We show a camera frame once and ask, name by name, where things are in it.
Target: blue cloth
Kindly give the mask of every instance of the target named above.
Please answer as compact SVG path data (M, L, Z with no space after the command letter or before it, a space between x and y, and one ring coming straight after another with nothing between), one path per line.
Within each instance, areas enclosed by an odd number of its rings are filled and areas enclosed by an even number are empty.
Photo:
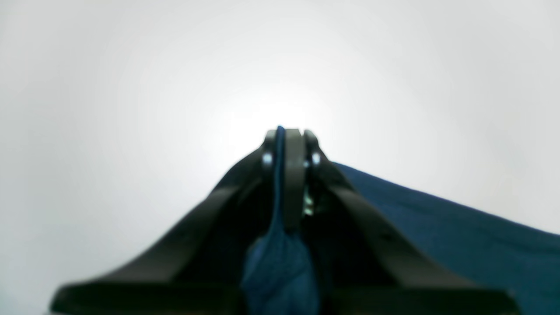
M524 315L560 315L560 235L336 166L418 249L443 266L490 288L512 291Z
M307 246L298 233L284 232L282 196L285 129L276 132L274 213L266 235L245 260L241 288L252 315L316 315L319 289Z

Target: blue fabric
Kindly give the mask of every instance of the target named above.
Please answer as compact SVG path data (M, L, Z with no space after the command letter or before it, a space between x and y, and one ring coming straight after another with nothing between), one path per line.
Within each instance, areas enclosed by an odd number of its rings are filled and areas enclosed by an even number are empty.
M510 290L524 315L560 314L560 235L336 165L370 204L443 266Z
M309 250L299 234L284 232L282 222L285 129L276 133L274 213L267 234L245 260L241 288L252 315L315 315L319 290Z

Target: white wall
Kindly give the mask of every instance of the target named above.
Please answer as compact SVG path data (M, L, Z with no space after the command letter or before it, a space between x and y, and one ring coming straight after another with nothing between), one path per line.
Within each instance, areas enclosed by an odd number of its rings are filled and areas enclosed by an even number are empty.
M282 124L560 233L553 1L0 2L0 314L146 249Z

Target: white background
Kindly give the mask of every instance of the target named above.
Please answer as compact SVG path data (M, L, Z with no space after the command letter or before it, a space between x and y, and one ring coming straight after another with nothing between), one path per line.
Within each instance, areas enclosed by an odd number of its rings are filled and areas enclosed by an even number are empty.
M278 124L560 233L560 8L0 1L0 314L131 259Z

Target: dark blue towel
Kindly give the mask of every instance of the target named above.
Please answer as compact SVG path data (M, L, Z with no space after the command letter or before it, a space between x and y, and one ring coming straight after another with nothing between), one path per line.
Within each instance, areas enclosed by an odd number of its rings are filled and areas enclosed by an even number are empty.
M253 315L313 315L320 305L309 251L298 234L283 229L283 141L279 127L273 222L248 253L241 284ZM560 235L336 166L418 249L443 266L512 292L524 315L560 315Z
M285 132L282 127L276 132L272 223L249 251L241 280L252 315L316 315L319 311L309 250L298 233L284 232L282 222Z
M560 235L336 165L361 195L440 264L490 288L513 291L524 315L560 315Z

